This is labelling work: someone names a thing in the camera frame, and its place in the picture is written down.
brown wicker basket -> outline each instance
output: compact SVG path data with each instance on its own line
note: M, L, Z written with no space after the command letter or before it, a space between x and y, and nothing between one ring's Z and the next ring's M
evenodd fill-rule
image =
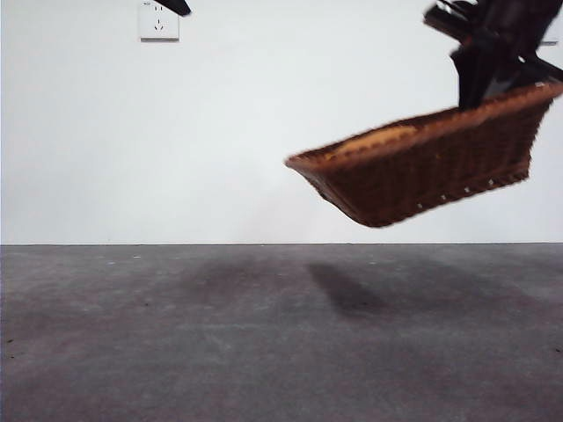
M396 121L286 165L353 220L387 226L526 179L537 129L561 93L563 84L532 85L476 110Z

electrical outlet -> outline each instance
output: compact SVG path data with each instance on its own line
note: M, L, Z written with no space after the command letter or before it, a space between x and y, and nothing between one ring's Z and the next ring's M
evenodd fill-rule
M141 41L178 41L179 16L157 2L139 4Z

black object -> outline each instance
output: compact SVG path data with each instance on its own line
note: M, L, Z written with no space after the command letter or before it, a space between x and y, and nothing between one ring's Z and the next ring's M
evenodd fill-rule
M563 82L563 70L537 57L537 49L563 0L440 0L425 22L462 43L453 59L459 73L459 108L537 82Z
M180 16L189 15L192 10L184 0L157 0L164 7L178 13Z

white wall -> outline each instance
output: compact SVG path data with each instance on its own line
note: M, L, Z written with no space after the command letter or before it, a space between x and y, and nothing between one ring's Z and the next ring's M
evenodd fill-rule
M390 229L283 166L456 103L456 44L421 23L430 4L191 0L179 44L143 44L137 0L3 0L3 242L563 241L563 102L531 181Z

gray concrete floor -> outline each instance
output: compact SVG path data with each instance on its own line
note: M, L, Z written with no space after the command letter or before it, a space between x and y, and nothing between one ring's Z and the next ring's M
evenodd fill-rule
M562 253L4 247L2 421L561 421Z

